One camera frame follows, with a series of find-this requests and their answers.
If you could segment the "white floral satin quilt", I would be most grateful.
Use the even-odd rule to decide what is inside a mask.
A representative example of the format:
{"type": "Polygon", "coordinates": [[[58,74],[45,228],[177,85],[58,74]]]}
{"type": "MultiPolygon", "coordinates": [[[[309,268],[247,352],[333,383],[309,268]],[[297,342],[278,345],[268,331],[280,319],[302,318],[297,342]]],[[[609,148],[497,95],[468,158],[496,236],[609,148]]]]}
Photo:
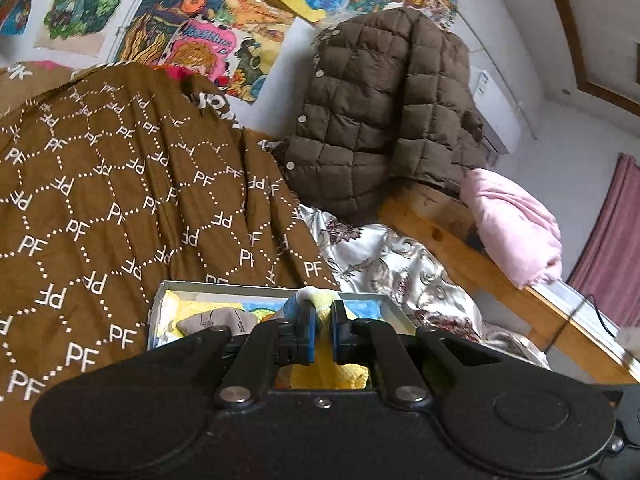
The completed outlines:
{"type": "Polygon", "coordinates": [[[333,214],[299,205],[320,256],[343,292],[385,295],[415,326],[459,337],[547,368],[549,362],[525,336],[486,323],[471,296],[420,242],[382,224],[350,226],[333,214]]]}

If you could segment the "grey brown soft hat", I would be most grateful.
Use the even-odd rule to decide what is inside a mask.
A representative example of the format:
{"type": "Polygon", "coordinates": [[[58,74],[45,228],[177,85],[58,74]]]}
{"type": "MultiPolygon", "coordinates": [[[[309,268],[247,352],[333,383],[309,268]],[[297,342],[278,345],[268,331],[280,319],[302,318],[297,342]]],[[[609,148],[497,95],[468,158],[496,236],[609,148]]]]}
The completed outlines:
{"type": "Polygon", "coordinates": [[[226,307],[191,315],[177,323],[177,330],[188,336],[206,328],[224,326],[232,336],[240,336],[249,334],[258,323],[254,313],[226,307]]]}

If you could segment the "brown quilted puffer jacket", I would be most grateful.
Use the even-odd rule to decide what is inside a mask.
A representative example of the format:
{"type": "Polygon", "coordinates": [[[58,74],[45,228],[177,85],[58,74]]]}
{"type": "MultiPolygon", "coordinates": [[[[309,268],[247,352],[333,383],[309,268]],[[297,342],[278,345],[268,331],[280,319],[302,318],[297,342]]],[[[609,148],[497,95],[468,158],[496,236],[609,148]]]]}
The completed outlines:
{"type": "Polygon", "coordinates": [[[417,10],[354,15],[318,37],[312,76],[284,155],[299,200],[356,219],[396,183],[456,195],[484,167],[469,49],[417,10]]]}

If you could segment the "white air conditioner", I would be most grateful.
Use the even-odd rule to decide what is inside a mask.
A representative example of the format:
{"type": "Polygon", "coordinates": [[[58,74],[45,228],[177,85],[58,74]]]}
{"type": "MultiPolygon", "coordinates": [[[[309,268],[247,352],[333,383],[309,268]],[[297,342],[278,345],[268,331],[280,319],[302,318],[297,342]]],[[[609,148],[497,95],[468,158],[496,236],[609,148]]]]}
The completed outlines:
{"type": "Polygon", "coordinates": [[[506,96],[486,70],[472,66],[470,90],[482,116],[485,136],[499,155],[512,155],[518,148],[521,125],[506,96]]]}

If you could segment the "orange landscape poster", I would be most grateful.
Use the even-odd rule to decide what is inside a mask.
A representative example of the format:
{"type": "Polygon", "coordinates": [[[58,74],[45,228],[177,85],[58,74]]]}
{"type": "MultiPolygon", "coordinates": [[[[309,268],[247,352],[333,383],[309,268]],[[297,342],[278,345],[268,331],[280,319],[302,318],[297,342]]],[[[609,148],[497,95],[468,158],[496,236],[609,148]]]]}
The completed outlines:
{"type": "Polygon", "coordinates": [[[224,0],[216,20],[238,37],[227,86],[229,96],[249,103],[258,99],[294,18],[264,0],[224,0]]]}

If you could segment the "striped yellow knit hat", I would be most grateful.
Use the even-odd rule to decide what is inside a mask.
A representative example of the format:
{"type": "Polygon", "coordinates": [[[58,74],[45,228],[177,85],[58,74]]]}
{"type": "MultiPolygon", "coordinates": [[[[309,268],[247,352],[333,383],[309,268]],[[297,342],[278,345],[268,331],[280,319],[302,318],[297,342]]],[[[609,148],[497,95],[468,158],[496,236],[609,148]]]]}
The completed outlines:
{"type": "Polygon", "coordinates": [[[331,338],[331,304],[340,295],[331,289],[306,286],[270,316],[271,320],[292,320],[304,301],[309,300],[316,309],[317,338],[314,362],[309,365],[288,365],[277,374],[276,387],[280,389],[355,390],[364,389],[369,370],[358,364],[340,365],[334,362],[331,338]]]}

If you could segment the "brown PF patterned quilt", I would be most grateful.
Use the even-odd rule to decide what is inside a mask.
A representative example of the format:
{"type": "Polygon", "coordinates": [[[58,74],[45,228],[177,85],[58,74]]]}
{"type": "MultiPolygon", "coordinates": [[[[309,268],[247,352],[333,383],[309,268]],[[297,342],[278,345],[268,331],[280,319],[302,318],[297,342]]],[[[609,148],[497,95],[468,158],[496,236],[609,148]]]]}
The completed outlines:
{"type": "Polygon", "coordinates": [[[331,288],[274,158],[201,76],[1,72],[1,454],[36,400],[129,358],[163,281],[331,288]]]}

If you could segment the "small folded paper picture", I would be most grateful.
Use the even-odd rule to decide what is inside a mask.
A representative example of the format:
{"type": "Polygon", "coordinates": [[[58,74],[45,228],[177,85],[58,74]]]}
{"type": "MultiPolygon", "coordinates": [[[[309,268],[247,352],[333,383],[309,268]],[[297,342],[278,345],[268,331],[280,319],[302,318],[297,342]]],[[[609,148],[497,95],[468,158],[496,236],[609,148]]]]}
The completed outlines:
{"type": "Polygon", "coordinates": [[[23,35],[31,8],[32,0],[1,0],[1,35],[23,35]]]}

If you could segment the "blonde anime character poster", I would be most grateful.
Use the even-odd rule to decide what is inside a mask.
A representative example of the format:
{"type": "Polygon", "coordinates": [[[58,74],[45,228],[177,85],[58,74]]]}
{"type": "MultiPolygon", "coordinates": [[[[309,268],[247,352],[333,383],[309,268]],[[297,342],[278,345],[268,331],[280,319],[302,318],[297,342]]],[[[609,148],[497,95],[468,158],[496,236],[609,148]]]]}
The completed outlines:
{"type": "Polygon", "coordinates": [[[104,29],[122,0],[53,0],[35,47],[91,56],[102,50],[104,29]]]}

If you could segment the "colourful striped bed sheet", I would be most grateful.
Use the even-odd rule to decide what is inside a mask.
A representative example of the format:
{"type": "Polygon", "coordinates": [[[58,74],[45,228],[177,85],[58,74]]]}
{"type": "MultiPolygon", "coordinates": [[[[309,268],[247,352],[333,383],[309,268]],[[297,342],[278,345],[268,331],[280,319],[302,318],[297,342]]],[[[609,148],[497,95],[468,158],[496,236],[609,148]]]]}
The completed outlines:
{"type": "Polygon", "coordinates": [[[46,473],[46,466],[0,453],[0,480],[39,480],[46,473]]]}

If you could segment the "pink window curtain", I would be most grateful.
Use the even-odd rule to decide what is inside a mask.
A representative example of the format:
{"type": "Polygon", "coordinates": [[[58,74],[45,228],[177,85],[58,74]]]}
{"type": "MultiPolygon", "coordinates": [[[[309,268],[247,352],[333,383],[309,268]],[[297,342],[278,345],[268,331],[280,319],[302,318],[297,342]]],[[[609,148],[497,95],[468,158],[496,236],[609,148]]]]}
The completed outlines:
{"type": "Polygon", "coordinates": [[[639,324],[639,163],[620,154],[608,194],[568,284],[620,327],[639,324]]]}

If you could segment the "pink comic character poster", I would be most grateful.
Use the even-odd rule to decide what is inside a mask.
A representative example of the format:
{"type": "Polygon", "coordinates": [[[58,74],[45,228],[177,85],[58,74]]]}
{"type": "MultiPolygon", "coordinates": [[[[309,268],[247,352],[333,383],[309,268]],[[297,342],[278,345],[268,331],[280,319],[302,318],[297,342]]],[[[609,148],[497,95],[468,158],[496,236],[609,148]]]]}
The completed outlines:
{"type": "Polygon", "coordinates": [[[244,30],[196,16],[186,20],[175,31],[158,64],[185,68],[224,90],[231,84],[240,64],[242,47],[253,44],[252,36],[244,30]]]}

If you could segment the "dark swirl fire poster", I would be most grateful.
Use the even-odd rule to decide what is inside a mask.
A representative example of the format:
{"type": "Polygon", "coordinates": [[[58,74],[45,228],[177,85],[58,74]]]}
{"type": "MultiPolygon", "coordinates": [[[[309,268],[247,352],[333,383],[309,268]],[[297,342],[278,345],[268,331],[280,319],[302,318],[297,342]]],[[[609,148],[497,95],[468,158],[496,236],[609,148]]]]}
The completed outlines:
{"type": "Polygon", "coordinates": [[[156,65],[178,28],[198,15],[213,21],[224,0],[140,0],[115,46],[115,62],[156,65]]]}

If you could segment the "pink folded blanket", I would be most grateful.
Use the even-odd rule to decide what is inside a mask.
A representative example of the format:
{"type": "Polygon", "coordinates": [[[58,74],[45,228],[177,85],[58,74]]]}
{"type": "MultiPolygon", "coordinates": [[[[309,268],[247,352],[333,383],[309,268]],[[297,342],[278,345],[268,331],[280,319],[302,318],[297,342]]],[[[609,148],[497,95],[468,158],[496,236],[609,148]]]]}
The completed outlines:
{"type": "Polygon", "coordinates": [[[461,183],[460,200],[485,252],[516,288],[562,278],[558,222],[532,194],[501,174],[473,169],[461,183]]]}

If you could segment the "metal tray with colourful picture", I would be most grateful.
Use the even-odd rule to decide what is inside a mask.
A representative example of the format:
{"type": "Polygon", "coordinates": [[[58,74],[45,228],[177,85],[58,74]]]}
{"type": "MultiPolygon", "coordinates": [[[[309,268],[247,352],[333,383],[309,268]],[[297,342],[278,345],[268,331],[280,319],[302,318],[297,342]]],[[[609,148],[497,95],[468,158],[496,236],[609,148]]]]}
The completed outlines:
{"type": "MultiPolygon", "coordinates": [[[[177,323],[215,308],[253,312],[261,321],[276,313],[296,289],[187,281],[162,281],[148,315],[146,348],[155,349],[182,337],[177,323]]],[[[401,335],[416,332],[408,316],[384,294],[339,292],[345,307],[357,318],[385,321],[401,335]]]]}

